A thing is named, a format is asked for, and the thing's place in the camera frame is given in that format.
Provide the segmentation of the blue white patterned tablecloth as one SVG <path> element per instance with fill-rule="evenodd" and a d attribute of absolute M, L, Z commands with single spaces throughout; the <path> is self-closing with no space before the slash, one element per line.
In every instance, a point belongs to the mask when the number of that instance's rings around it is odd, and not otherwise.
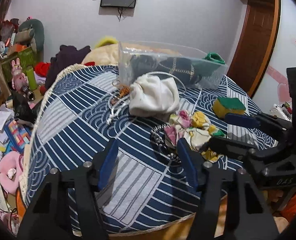
<path fill-rule="evenodd" d="M 125 100 L 115 106 L 115 66 L 74 64 L 44 95 L 20 182 L 29 205 L 51 168 L 73 170 L 102 151 L 109 139 L 119 152 L 107 186 L 96 194 L 107 232 L 139 235 L 194 217 L 200 194 L 181 165 L 150 139 L 157 118 L 131 116 Z"/>

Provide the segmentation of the beige patchwork blanket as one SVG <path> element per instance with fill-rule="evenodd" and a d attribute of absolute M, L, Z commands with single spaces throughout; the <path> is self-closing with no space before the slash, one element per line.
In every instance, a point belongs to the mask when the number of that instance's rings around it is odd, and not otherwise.
<path fill-rule="evenodd" d="M 164 53 L 168 55 L 180 56 L 179 52 L 166 48 L 157 48 L 152 45 L 144 45 L 143 43 L 127 43 L 122 42 L 121 45 L 126 48 L 134 49 L 138 52 L 149 53 Z M 99 48 L 91 50 L 83 59 L 81 64 L 89 66 L 90 63 L 94 63 L 95 66 L 113 65 L 116 66 L 119 62 L 119 44 L 105 45 Z"/>

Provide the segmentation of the red cloth item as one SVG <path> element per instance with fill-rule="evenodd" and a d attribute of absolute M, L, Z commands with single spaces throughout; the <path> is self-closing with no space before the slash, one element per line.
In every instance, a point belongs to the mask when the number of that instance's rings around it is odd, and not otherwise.
<path fill-rule="evenodd" d="M 38 64 L 36 64 L 34 71 L 40 77 L 47 77 L 49 68 L 50 68 L 49 62 L 39 62 Z"/>

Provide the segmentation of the yellow green sponge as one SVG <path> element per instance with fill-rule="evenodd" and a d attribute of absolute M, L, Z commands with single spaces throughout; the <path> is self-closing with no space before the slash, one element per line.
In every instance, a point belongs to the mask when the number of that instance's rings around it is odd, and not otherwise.
<path fill-rule="evenodd" d="M 228 113 L 243 115 L 246 107 L 238 98 L 219 96 L 213 103 L 213 112 L 219 119 L 224 119 Z"/>

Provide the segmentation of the white drawstring cloth pouch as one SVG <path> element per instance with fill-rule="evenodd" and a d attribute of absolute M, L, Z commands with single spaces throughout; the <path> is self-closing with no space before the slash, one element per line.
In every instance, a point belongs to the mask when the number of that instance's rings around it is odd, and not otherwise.
<path fill-rule="evenodd" d="M 173 77 L 142 75 L 130 85 L 129 113 L 139 117 L 171 114 L 179 110 L 179 92 Z"/>

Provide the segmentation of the pink neck pillow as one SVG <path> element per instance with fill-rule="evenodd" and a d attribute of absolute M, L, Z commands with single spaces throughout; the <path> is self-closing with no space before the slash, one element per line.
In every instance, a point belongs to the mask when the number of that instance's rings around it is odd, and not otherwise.
<path fill-rule="evenodd" d="M 17 151 L 7 153 L 0 161 L 0 184 L 9 194 L 16 194 L 19 177 L 23 172 L 23 155 Z"/>

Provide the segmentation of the green cylindrical bottle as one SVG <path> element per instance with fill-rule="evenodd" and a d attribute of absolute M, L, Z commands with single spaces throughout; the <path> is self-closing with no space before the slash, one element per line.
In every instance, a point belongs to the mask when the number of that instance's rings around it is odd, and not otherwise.
<path fill-rule="evenodd" d="M 28 79 L 30 90 L 36 90 L 37 89 L 37 82 L 35 79 L 34 68 L 32 66 L 27 66 L 26 76 Z"/>

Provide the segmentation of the green storage box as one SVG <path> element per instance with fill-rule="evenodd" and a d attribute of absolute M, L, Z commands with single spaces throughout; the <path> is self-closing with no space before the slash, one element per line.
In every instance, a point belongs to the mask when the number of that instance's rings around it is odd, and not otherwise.
<path fill-rule="evenodd" d="M 35 53 L 29 47 L 25 50 L 18 52 L 18 53 L 12 54 L 10 57 L 7 57 L 6 59 L 2 59 L 2 61 L 1 61 L 2 71 L 3 71 L 4 77 L 6 79 L 6 82 L 10 82 L 12 79 L 11 61 L 16 60 L 17 58 L 19 58 L 19 60 L 20 60 L 22 72 L 24 74 L 26 74 L 27 68 L 29 66 L 35 67 L 37 63 L 43 61 L 43 51 Z"/>

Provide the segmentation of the floral yellow pink cloth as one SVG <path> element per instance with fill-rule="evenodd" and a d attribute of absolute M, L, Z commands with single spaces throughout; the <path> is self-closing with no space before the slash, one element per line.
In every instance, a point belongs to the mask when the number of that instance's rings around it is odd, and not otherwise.
<path fill-rule="evenodd" d="M 189 113 L 181 110 L 169 117 L 168 124 L 163 128 L 165 134 L 165 145 L 169 149 L 168 156 L 179 161 L 177 144 L 179 139 L 185 139 L 190 148 L 200 152 L 207 161 L 215 163 L 220 155 L 213 150 L 202 150 L 202 147 L 212 137 L 225 138 L 226 135 L 201 111 Z"/>

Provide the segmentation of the green knit glove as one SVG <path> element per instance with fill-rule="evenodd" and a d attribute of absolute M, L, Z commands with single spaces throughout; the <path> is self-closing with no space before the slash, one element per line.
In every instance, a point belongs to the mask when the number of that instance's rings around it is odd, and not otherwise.
<path fill-rule="evenodd" d="M 211 77 L 216 72 L 225 72 L 225 61 L 217 53 L 209 53 L 202 59 L 192 59 L 191 64 L 194 73 L 201 79 L 203 77 Z"/>

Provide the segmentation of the black beaded scrunchie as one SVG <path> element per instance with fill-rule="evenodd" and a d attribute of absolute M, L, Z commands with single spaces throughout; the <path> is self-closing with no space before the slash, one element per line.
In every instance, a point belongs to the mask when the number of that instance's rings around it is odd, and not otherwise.
<path fill-rule="evenodd" d="M 158 146 L 160 152 L 166 155 L 171 161 L 180 164 L 181 160 L 176 152 L 175 146 L 167 139 L 164 128 L 168 127 L 167 124 L 157 125 L 151 129 L 150 138 Z"/>

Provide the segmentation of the colourful patchwork pouch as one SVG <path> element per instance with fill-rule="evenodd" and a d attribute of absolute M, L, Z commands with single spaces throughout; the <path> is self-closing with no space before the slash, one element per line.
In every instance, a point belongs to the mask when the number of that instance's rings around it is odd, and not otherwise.
<path fill-rule="evenodd" d="M 15 120 L 10 120 L 5 124 L 4 131 L 7 134 L 13 148 L 23 153 L 24 148 L 30 143 L 31 130 L 28 126 L 19 124 Z"/>

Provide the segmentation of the black hat with chain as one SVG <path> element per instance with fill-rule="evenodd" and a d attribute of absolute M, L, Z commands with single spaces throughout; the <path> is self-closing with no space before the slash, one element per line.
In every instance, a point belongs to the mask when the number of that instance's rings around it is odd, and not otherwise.
<path fill-rule="evenodd" d="M 185 86 L 192 86 L 201 80 L 194 73 L 191 60 L 184 57 L 135 55 L 130 59 L 130 67 L 135 77 L 149 72 L 165 72 L 180 79 Z"/>

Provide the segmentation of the clear plastic storage bin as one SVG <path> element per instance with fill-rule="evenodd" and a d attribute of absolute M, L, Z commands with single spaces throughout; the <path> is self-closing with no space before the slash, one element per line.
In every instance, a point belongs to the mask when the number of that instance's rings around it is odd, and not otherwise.
<path fill-rule="evenodd" d="M 119 42 L 119 80 L 132 84 L 139 76 L 154 73 L 173 76 L 182 87 L 216 89 L 228 71 L 216 53 L 160 42 Z"/>

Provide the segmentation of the pink rabbit figurine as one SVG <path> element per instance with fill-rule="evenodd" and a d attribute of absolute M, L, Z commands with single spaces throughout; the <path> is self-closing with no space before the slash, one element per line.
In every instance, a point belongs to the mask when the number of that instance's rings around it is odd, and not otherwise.
<path fill-rule="evenodd" d="M 12 65 L 12 88 L 15 91 L 20 91 L 23 86 L 28 86 L 29 81 L 27 76 L 23 73 L 20 59 L 17 57 L 15 60 L 11 61 Z"/>

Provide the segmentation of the dark purple garment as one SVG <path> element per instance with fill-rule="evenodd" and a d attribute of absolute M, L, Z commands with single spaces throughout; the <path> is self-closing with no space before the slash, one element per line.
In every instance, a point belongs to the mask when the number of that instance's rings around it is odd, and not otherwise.
<path fill-rule="evenodd" d="M 57 75 L 72 64 L 80 64 L 85 56 L 91 52 L 90 46 L 77 50 L 74 46 L 61 45 L 60 51 L 50 59 L 50 67 L 47 73 L 45 88 L 49 89 Z"/>

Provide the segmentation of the yellow green chair back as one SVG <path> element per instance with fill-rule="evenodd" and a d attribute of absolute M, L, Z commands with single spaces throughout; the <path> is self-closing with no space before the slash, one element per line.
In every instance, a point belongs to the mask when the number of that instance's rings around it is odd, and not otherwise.
<path fill-rule="evenodd" d="M 118 40 L 113 36 L 104 36 L 95 44 L 94 48 L 100 48 L 112 44 L 118 44 Z"/>

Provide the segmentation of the grey green plush toy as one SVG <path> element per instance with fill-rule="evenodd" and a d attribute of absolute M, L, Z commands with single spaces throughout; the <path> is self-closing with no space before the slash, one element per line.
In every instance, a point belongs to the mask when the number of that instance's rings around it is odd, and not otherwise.
<path fill-rule="evenodd" d="M 29 44 L 36 53 L 44 48 L 44 26 L 40 20 L 30 19 L 19 25 L 15 43 Z"/>

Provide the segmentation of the brown wooden door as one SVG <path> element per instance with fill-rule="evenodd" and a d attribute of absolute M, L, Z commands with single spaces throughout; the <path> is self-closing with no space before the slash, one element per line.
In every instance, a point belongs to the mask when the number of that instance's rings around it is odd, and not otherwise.
<path fill-rule="evenodd" d="M 247 0 L 241 35 L 227 75 L 252 97 L 262 81 L 277 39 L 281 0 Z"/>

